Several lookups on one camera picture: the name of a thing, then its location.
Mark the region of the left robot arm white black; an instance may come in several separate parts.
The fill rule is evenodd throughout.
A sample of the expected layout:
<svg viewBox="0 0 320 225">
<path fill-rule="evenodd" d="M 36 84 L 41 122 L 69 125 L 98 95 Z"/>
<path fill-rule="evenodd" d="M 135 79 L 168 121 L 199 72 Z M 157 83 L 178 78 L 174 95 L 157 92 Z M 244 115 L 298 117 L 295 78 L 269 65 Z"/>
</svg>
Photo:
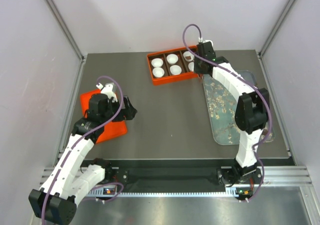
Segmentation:
<svg viewBox="0 0 320 225">
<path fill-rule="evenodd" d="M 109 183 L 113 170 L 99 159 L 76 177 L 86 155 L 105 131 L 105 126 L 132 120 L 137 110 L 128 96 L 117 101 L 115 95 L 95 93 L 88 100 L 84 116 L 73 126 L 66 149 L 49 178 L 39 189 L 32 189 L 28 200 L 42 224 L 68 225 L 87 194 L 100 182 Z"/>
</svg>

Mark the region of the metal tongs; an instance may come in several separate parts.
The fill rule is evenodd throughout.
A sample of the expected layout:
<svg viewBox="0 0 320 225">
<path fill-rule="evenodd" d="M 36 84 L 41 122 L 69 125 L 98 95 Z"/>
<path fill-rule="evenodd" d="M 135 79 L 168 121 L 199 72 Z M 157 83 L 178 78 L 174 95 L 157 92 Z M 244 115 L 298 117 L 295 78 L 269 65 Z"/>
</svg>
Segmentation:
<svg viewBox="0 0 320 225">
<path fill-rule="evenodd" d="M 199 79 L 199 81 L 202 83 L 202 82 L 203 82 L 203 75 L 202 75 L 202 74 L 199 74 L 199 75 L 198 75 L 198 79 Z"/>
</svg>

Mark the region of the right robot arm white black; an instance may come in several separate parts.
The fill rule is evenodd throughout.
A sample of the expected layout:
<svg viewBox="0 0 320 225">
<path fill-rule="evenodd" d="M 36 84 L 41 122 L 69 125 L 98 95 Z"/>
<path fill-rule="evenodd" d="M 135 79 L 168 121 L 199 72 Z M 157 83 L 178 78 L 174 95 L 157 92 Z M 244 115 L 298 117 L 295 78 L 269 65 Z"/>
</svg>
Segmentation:
<svg viewBox="0 0 320 225">
<path fill-rule="evenodd" d="M 199 42 L 196 49 L 194 72 L 210 75 L 230 92 L 237 103 L 234 121 L 240 130 L 240 139 L 231 167 L 231 183 L 245 183 L 257 169 L 257 150 L 263 130 L 266 124 L 272 126 L 269 92 L 246 81 L 226 58 L 217 57 L 210 41 Z"/>
</svg>

